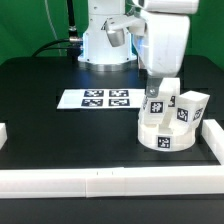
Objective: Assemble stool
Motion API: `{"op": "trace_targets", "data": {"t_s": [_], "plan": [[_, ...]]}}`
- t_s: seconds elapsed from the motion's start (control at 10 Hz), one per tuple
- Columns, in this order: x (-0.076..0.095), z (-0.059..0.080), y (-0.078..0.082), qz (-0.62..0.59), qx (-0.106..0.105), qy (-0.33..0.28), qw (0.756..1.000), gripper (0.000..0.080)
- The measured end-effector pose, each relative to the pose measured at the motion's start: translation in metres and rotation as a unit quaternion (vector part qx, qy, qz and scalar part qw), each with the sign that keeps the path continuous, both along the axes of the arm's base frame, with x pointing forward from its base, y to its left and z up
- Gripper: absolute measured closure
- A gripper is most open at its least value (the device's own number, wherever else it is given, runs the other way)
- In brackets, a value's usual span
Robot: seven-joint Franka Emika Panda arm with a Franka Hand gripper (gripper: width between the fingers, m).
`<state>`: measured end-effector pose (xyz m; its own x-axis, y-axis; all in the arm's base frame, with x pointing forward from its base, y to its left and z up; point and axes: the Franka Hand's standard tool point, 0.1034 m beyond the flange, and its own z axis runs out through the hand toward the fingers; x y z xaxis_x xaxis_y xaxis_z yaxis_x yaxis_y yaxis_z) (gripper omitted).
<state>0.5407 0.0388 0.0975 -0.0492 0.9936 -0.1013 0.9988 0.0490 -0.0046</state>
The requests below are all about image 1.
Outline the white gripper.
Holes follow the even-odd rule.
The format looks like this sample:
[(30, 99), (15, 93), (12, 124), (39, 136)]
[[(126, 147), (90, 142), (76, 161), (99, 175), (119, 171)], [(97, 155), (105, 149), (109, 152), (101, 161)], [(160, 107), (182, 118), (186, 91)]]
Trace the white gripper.
[(190, 21), (187, 15), (147, 12), (110, 17), (105, 30), (113, 47), (125, 43), (125, 31), (133, 36), (133, 45), (147, 78), (145, 94), (156, 98), (163, 77), (175, 77), (182, 65)]

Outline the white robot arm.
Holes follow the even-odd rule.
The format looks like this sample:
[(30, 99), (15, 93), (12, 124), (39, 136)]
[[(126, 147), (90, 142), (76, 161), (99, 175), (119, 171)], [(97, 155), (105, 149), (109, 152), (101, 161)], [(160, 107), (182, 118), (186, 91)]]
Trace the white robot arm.
[(156, 98), (164, 78), (173, 78), (182, 65), (189, 29), (188, 15), (198, 10), (199, 0), (131, 0), (128, 14), (106, 20), (113, 47), (125, 43), (124, 30), (133, 35), (139, 69), (147, 71), (146, 95)]

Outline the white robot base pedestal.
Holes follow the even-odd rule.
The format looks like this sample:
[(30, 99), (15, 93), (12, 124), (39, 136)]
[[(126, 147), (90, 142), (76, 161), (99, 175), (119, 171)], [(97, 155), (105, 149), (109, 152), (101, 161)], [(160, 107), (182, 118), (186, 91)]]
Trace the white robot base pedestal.
[(83, 34), (79, 66), (95, 71), (122, 71), (132, 67), (131, 34), (125, 30), (121, 46), (113, 47), (106, 33), (106, 20), (125, 14), (125, 0), (88, 0), (88, 28)]

